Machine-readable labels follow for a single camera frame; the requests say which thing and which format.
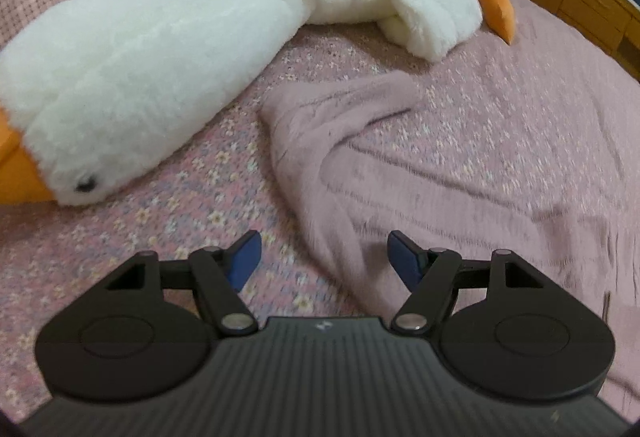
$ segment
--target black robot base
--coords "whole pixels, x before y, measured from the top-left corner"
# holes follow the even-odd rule
[[[237,292],[260,235],[159,261],[143,251],[55,316],[35,354],[52,400],[29,437],[618,437],[597,398],[609,328],[518,255],[424,250],[399,231],[390,264],[412,293],[378,318],[271,318]],[[452,309],[458,290],[484,301]],[[193,292],[200,317],[163,300]]]

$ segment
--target circular pad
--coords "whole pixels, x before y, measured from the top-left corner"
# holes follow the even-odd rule
[[[73,303],[43,328],[35,354],[52,393],[130,402],[174,388],[200,368],[210,351],[206,325],[176,305],[127,293]]]
[[[606,324],[568,295],[513,291],[444,323],[447,363],[474,387],[514,401],[597,393],[614,355]]]

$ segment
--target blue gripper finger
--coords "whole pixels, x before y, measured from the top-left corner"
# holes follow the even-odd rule
[[[386,239],[386,258],[406,288],[414,292],[428,266],[426,252],[402,231],[395,229]]]
[[[252,229],[223,252],[226,279],[236,292],[240,292],[254,273],[262,257],[262,237]]]

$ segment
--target logo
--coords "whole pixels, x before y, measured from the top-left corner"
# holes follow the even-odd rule
[[[333,326],[334,324],[332,324],[330,321],[323,320],[320,323],[316,324],[316,329],[322,332],[327,332]]]

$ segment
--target pink blanket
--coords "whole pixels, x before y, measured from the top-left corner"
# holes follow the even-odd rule
[[[365,128],[408,109],[405,119],[418,116],[428,96],[412,77],[393,72],[283,86],[271,91],[262,108],[274,173],[311,255],[365,311],[388,320],[408,296],[386,261],[385,240],[393,229],[422,247],[448,247],[466,258],[514,249],[599,315],[620,283],[635,294],[637,223],[623,207],[607,215],[571,207],[527,210],[472,181],[448,180],[419,156],[402,157]],[[592,141],[619,157],[606,111],[593,105],[602,128]],[[511,140],[514,148],[519,141]],[[618,163],[622,170],[624,162]],[[468,293],[462,305],[477,299],[478,291]],[[640,310],[623,309],[615,297],[607,306],[618,342],[611,377],[639,393],[640,378],[630,382],[629,377],[640,372],[634,364],[640,362]],[[613,393],[607,400],[628,415],[634,409],[629,399]]]

